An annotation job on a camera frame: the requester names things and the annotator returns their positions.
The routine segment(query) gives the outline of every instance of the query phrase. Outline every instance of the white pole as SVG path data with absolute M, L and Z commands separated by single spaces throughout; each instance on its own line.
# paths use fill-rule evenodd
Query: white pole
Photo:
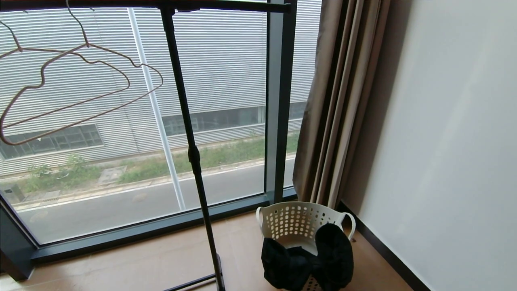
M 136 17 L 134 15 L 133 8 L 128 8 L 129 22 L 131 23 L 131 30 L 133 30 L 134 42 L 136 43 L 136 49 L 138 50 L 138 57 L 140 58 L 140 63 L 147 64 L 147 59 L 145 58 L 144 46 L 142 45 L 142 39 L 140 38 L 140 31 L 138 30 L 138 24 L 136 22 Z M 142 66 L 142 71 L 144 72 L 145 84 L 147 85 L 147 90 L 151 91 L 153 86 L 153 81 L 151 79 L 151 75 L 149 74 L 149 68 L 146 66 Z M 178 174 L 176 173 L 176 168 L 174 167 L 174 161 L 172 160 L 171 148 L 169 147 L 169 141 L 167 140 L 167 134 L 165 133 L 165 128 L 163 127 L 163 120 L 160 114 L 160 108 L 158 107 L 158 101 L 156 100 L 156 94 L 151 92 L 149 94 L 151 99 L 151 105 L 153 106 L 153 112 L 155 114 L 156 124 L 158 125 L 158 131 L 160 132 L 160 138 L 162 141 L 163 151 L 165 152 L 165 159 L 167 160 L 167 165 L 169 166 L 169 172 L 172 177 L 172 182 L 174 184 L 174 191 L 176 192 L 176 198 L 178 199 L 179 208 L 181 211 L 185 211 L 185 201 L 183 200 L 183 195 L 181 194 L 181 188 L 179 186 Z

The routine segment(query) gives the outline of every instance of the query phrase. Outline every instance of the white wall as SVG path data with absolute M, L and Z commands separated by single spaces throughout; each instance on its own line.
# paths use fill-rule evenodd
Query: white wall
M 387 26 L 343 200 L 431 290 L 517 290 L 516 11 L 418 0 Z

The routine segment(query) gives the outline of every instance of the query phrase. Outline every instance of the wire hanger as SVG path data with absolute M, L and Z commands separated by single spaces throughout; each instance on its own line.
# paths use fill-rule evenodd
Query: wire hanger
M 151 92 L 155 91 L 156 89 L 158 89 L 159 87 L 161 87 L 163 85 L 163 76 L 162 74 L 156 70 L 155 68 L 153 68 L 152 66 L 149 66 L 147 64 L 140 64 L 140 65 L 136 65 L 135 62 L 128 56 L 122 54 L 122 53 L 119 53 L 119 52 L 116 52 L 116 51 L 113 51 L 113 50 L 110 50 L 110 49 L 107 49 L 107 48 L 104 48 L 104 47 L 101 47 L 101 46 L 98 46 L 98 45 L 95 45 L 93 43 L 90 43 L 88 41 L 88 38 L 86 37 L 86 32 L 84 31 L 84 27 L 82 25 L 82 23 L 79 21 L 79 19 L 77 19 L 77 17 L 75 17 L 75 15 L 73 15 L 72 11 L 70 10 L 70 6 L 68 5 L 68 0 L 66 0 L 66 4 L 67 4 L 67 9 L 68 9 L 68 12 L 70 13 L 70 15 L 72 15 L 72 17 L 77 21 L 77 23 L 79 24 L 79 26 L 81 27 L 81 31 L 82 31 L 82 34 L 83 34 L 83 38 L 84 38 L 84 43 L 81 44 L 80 46 L 77 46 L 71 50 L 68 50 L 68 51 L 61 51 L 61 50 L 53 50 L 53 49 L 37 49 L 37 48 L 24 48 L 20 45 L 20 43 L 18 42 L 18 39 L 16 38 L 16 35 L 14 34 L 14 32 L 12 31 L 12 29 L 7 26 L 5 23 L 3 23 L 2 21 L 0 21 L 0 24 L 2 24 L 3 26 L 7 27 L 9 29 L 9 31 L 11 32 L 11 35 L 13 36 L 13 39 L 14 39 L 14 42 L 16 43 L 16 46 L 17 48 L 16 49 L 13 49 L 7 53 L 4 53 L 2 55 L 0 55 L 0 60 L 8 55 L 11 55 L 17 51 L 19 52 L 23 52 L 23 51 L 43 51 L 43 52 L 57 52 L 57 53 L 60 53 L 59 55 L 51 58 L 50 60 L 46 61 L 42 66 L 41 66 L 41 69 L 40 69 L 40 76 L 41 76 L 41 82 L 38 84 L 38 85 L 28 85 L 28 86 L 25 86 L 24 88 L 22 88 L 21 90 L 19 90 L 16 95 L 12 98 L 12 100 L 9 102 L 9 104 L 7 105 L 6 109 L 4 110 L 4 112 L 2 113 L 2 116 L 0 117 L 0 140 L 2 142 L 4 142 L 5 144 L 8 144 L 10 146 L 18 146 L 20 144 L 24 144 L 24 143 L 27 143 L 29 141 L 32 141 L 32 140 L 35 140 L 35 139 L 38 139 L 38 138 L 41 138 L 43 136 L 46 136 L 46 135 L 49 135 L 49 134 L 52 134 L 52 133 L 55 133 L 55 132 L 58 132 L 60 130 L 63 130 L 65 128 L 69 128 L 69 127 L 72 127 L 72 126 L 75 126 L 75 125 L 78 125 L 80 123 L 83 123 L 85 121 L 88 121 L 88 120 L 91 120 L 93 118 L 96 118 L 96 117 L 99 117 L 101 115 L 104 115 L 106 113 L 109 113 L 109 112 L 112 112 L 114 110 L 117 110 L 119 108 L 122 108 L 124 106 L 127 106 L 137 100 L 140 100 L 142 99 L 143 97 L 149 95 Z M 104 112 L 101 112 L 99 114 L 96 114 L 96 115 L 93 115 L 91 117 L 88 117 L 88 118 L 84 118 L 82 120 L 79 120 L 77 122 L 74 122 L 74 123 L 71 123 L 71 124 L 68 124 L 68 125 L 65 125 L 63 127 L 60 127 L 58 129 L 54 129 L 54 130 L 50 130 L 48 132 L 45 132 L 43 134 L 40 134 L 40 135 L 37 135 L 37 136 L 34 136 L 34 137 L 31 137 L 31 138 L 28 138 L 28 139 L 25 139 L 25 140 L 22 140 L 22 141 L 19 141 L 19 142 L 11 142 L 9 141 L 5 135 L 4 135 L 4 130 L 6 128 L 9 128 L 9 127 L 12 127 L 12 126 L 15 126 L 15 125 L 18 125 L 18 124 L 22 124 L 22 123 L 25 123 L 27 121 L 30 121 L 30 120 L 34 120 L 34 119 L 37 119 L 39 117 L 42 117 L 42 116 L 45 116 L 45 115 L 48 115 L 48 114 L 51 114 L 51 113 L 55 113 L 55 112 L 58 112 L 58 111 L 61 111 L 61 110 L 64 110 L 64 109 L 67 109 L 67 108 L 71 108 L 71 107 L 74 107 L 74 106 L 77 106 L 77 105 L 80 105 L 80 104 L 84 104 L 84 103 L 87 103 L 89 101 L 93 101 L 93 100 L 96 100 L 96 99 L 100 99 L 100 98 L 103 98 L 103 97 L 106 97 L 106 96 L 109 96 L 109 95 L 112 95 L 112 94 L 115 94 L 115 93 L 119 93 L 121 91 L 124 91 L 126 90 L 127 88 L 129 88 L 129 86 L 131 85 L 131 82 L 129 81 L 129 78 L 126 76 L 126 74 L 124 74 L 121 70 L 117 69 L 116 67 L 114 67 L 113 65 L 107 63 L 107 62 L 104 62 L 104 61 L 101 61 L 101 60 L 96 60 L 96 61 L 88 61 L 83 55 L 77 53 L 78 50 L 84 48 L 84 47 L 87 47 L 87 48 L 90 48 L 90 47 L 93 47 L 93 48 L 96 48 L 96 49 L 100 49 L 100 50 L 103 50 L 103 51 L 106 51 L 106 52 L 109 52 L 109 53 L 114 53 L 116 55 L 119 55 L 119 56 L 122 56 L 124 58 L 126 58 L 127 60 L 129 60 L 131 62 L 131 65 L 135 68 L 140 68 L 142 66 L 146 66 L 150 69 L 152 69 L 153 71 L 155 71 L 159 76 L 160 76 L 160 84 L 155 86 L 152 90 L 148 91 L 147 93 L 144 93 L 136 98 L 134 98 L 133 100 L 129 101 L 129 102 L 126 102 L 122 105 L 119 105 L 117 107 L 114 107 L 112 109 L 109 109 L 109 110 L 106 110 Z M 29 89 L 38 89 L 38 88 L 41 88 L 45 85 L 45 76 L 44 76 L 44 70 L 46 67 L 48 67 L 48 65 L 50 65 L 51 63 L 61 59 L 62 57 L 66 56 L 66 55 L 76 55 L 76 56 L 79 56 L 84 62 L 88 63 L 88 64 L 97 64 L 97 63 L 101 63 L 101 64 L 104 64 L 104 65 L 107 65 L 108 67 L 116 70 L 117 72 L 119 72 L 120 74 L 122 74 L 125 78 L 126 78 L 126 81 L 127 81 L 127 86 L 124 87 L 123 89 L 119 89 L 119 90 L 115 90 L 115 91 L 112 91 L 112 92 L 109 92 L 107 94 L 103 94 L 103 95 L 100 95 L 100 96 L 96 96 L 96 97 L 93 97 L 93 98 L 90 98 L 90 99 L 87 99 L 87 100 L 83 100 L 83 101 L 80 101 L 80 102 L 77 102 L 75 104 L 72 104 L 72 105 L 67 105 L 67 106 L 63 106 L 63 107 L 60 107 L 60 108 L 57 108 L 57 109 L 54 109 L 54 110 L 51 110 L 49 112 L 46 112 L 46 113 L 42 113 L 42 114 L 39 114 L 39 115 L 36 115 L 36 116 L 33 116 L 33 117 L 30 117 L 30 118 L 27 118 L 27 119 L 23 119 L 23 120 L 20 120 L 20 121 L 16 121 L 14 123 L 11 123 L 11 124 L 7 124 L 5 125 L 5 118 L 7 116 L 7 113 L 9 112 L 9 110 L 11 109 L 12 105 L 18 100 L 18 98 L 20 98 L 20 96 L 22 96 L 22 94 L 29 90 Z

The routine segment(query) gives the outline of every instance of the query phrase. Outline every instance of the curtain fold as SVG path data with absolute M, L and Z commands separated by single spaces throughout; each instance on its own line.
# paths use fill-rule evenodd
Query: curtain fold
M 389 0 L 323 0 L 316 66 L 296 152 L 299 201 L 334 208 L 375 74 Z

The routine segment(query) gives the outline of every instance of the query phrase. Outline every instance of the floor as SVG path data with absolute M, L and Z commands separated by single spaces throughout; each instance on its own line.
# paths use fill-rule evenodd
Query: floor
M 228 291 L 276 290 L 263 278 L 262 235 L 253 213 L 218 221 L 213 226 Z M 402 278 L 359 234 L 354 235 L 355 270 L 345 291 L 410 291 Z M 0 290 L 104 291 L 167 288 L 213 273 L 204 228 L 40 266 L 23 283 L 0 277 Z M 196 290 L 216 290 L 207 284 Z

